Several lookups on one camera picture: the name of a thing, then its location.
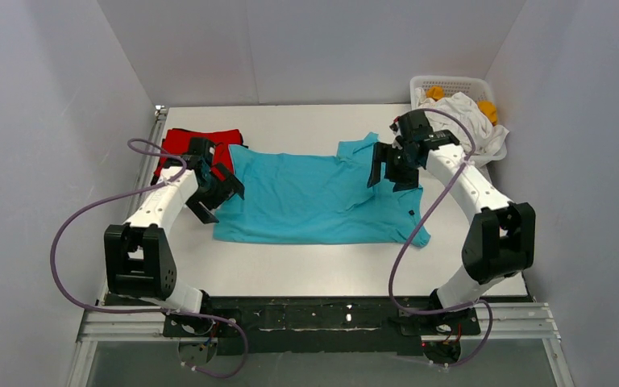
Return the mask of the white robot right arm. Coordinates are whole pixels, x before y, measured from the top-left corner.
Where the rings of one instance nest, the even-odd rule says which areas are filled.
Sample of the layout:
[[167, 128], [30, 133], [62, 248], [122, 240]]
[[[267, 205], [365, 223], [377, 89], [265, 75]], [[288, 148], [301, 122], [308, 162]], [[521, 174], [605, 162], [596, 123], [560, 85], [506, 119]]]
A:
[[469, 230], [461, 248], [462, 264], [453, 276], [430, 295], [424, 315], [445, 314], [473, 307], [481, 296], [504, 279], [534, 263], [536, 213], [527, 202], [518, 203], [501, 193], [472, 164], [472, 154], [448, 130], [436, 131], [427, 117], [430, 108], [404, 113], [390, 126], [390, 144], [373, 146], [367, 186], [387, 179], [394, 191], [414, 189], [420, 170], [443, 185], [443, 191], [409, 235], [388, 279], [392, 298], [400, 261], [414, 237], [442, 200], [450, 195], [464, 212]]

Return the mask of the turquoise polo shirt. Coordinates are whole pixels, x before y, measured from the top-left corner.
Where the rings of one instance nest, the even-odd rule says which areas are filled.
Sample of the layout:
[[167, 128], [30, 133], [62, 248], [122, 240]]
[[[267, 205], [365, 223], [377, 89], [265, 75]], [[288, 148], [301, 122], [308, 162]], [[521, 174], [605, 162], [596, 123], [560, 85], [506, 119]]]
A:
[[216, 211], [216, 240], [261, 244], [404, 243], [421, 220], [424, 190], [367, 182], [377, 134], [341, 141], [333, 156], [230, 147], [244, 196]]

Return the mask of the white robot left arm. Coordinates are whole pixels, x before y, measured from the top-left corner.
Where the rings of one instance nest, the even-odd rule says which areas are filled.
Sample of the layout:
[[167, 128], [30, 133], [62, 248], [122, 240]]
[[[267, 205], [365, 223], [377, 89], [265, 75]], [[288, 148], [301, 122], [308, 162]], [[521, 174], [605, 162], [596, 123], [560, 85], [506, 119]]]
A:
[[198, 313], [206, 292], [182, 281], [168, 244], [168, 234], [183, 208], [204, 224], [217, 223], [214, 210], [244, 196], [243, 183], [214, 162], [216, 145], [194, 138], [179, 160], [164, 163], [154, 190], [139, 209], [104, 233], [109, 291], [170, 310]]

